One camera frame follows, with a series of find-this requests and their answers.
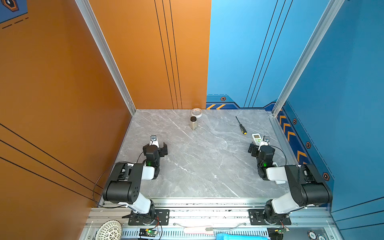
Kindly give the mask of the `white remote control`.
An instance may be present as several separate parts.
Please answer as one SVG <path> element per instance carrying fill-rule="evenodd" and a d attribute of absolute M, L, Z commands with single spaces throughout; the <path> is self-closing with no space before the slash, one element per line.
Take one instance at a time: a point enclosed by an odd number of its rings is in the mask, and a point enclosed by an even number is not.
<path fill-rule="evenodd" d="M 260 134 L 252 134 L 252 140 L 254 145 L 260 146 L 263 139 Z"/>

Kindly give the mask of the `black yellow screwdriver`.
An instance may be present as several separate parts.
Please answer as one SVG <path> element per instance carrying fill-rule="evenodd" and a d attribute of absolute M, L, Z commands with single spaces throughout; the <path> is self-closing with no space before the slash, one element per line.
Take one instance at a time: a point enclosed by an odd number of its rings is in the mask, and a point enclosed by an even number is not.
<path fill-rule="evenodd" d="M 243 135 L 246 135 L 248 132 L 246 130 L 246 128 L 242 125 L 242 123 L 239 121 L 238 117 L 236 117 L 238 123 L 239 123 L 239 126 L 240 126 L 240 129 L 241 129 L 241 132 Z"/>

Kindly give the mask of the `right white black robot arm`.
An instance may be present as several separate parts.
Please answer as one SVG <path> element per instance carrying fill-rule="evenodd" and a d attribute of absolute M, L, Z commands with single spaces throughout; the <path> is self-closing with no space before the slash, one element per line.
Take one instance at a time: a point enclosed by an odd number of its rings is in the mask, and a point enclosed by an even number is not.
<path fill-rule="evenodd" d="M 287 183 L 290 190 L 268 200 L 263 209 L 249 210 L 251 225 L 290 225 L 290 213 L 332 202 L 332 191 L 314 165 L 278 166 L 273 162 L 275 149 L 270 145 L 250 144 L 248 152 L 256 158 L 258 174 L 264 181 Z"/>

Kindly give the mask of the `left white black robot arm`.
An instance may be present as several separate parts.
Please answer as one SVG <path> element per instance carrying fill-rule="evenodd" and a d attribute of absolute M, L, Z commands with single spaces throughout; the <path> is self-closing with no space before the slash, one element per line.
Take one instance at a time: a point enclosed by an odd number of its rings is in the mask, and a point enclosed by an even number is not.
<path fill-rule="evenodd" d="M 155 180 L 160 173 L 160 158 L 168 154 L 168 146 L 146 145 L 143 147 L 146 159 L 143 163 L 118 162 L 103 190 L 105 201 L 131 209 L 123 216 L 130 226 L 152 225 L 160 222 L 155 204 L 140 192 L 142 180 Z"/>

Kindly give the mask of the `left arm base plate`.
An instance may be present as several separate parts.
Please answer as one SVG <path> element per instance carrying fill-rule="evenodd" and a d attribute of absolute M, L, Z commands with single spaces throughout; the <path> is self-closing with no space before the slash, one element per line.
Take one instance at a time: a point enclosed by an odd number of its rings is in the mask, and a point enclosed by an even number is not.
<path fill-rule="evenodd" d="M 156 224 L 167 226 L 170 220 L 170 210 L 155 209 L 146 215 L 131 214 L 129 218 L 129 226 L 155 226 Z"/>

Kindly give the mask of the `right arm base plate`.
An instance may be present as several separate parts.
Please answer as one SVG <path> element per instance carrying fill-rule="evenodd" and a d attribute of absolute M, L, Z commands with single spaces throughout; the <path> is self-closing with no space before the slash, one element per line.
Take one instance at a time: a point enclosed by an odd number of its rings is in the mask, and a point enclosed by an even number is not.
<path fill-rule="evenodd" d="M 252 226 L 281 224 L 290 226 L 292 224 L 288 214 L 276 214 L 273 211 L 267 213 L 266 210 L 262 209 L 249 209 L 248 214 Z"/>

